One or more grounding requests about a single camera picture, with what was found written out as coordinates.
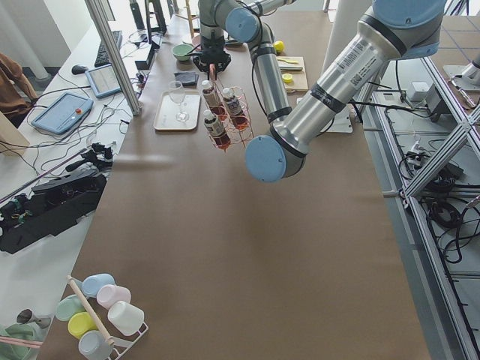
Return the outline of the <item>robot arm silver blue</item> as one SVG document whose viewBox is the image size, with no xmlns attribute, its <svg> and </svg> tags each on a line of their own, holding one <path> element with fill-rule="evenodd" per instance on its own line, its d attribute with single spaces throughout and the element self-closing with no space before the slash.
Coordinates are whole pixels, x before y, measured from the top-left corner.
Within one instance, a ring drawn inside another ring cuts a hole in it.
<svg viewBox="0 0 480 360">
<path fill-rule="evenodd" d="M 373 1 L 346 45 L 296 107 L 288 104 L 273 47 L 272 30 L 261 21 L 286 1 L 199 1 L 201 71 L 230 63 L 225 35 L 246 43 L 264 102 L 269 129 L 245 151 L 249 173 L 261 182 L 295 175 L 311 140 L 340 113 L 359 89 L 387 62 L 433 55 L 439 46 L 444 1 Z"/>
</svg>

